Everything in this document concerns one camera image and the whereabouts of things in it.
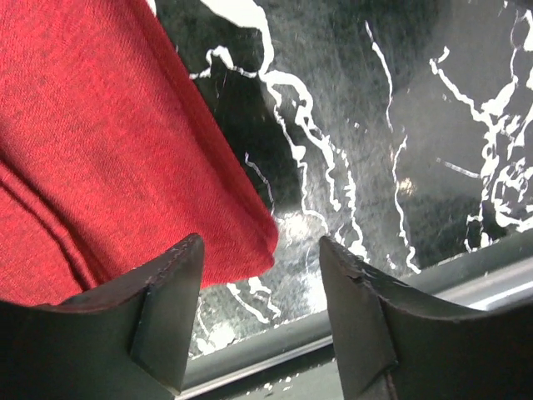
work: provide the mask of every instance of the black surface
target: black surface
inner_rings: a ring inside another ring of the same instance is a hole
[[[533,226],[521,5],[157,0],[157,15],[281,233],[270,272],[202,291],[192,358],[324,311],[323,234],[403,277]]]
[[[325,237],[321,269],[345,398],[360,398],[373,386],[377,368],[389,387],[377,397],[383,400],[533,397],[533,303],[491,312],[452,304],[365,264]],[[381,319],[380,330],[360,323],[371,315]],[[373,346],[375,340],[383,347]],[[391,342],[392,357],[383,359]],[[365,366],[370,374],[361,372]]]
[[[202,240],[191,235],[59,306],[0,302],[2,399],[174,398],[202,264]]]

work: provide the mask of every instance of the red cloth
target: red cloth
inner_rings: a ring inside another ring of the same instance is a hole
[[[59,303],[206,242],[202,286],[277,231],[144,0],[0,2],[0,297]]]

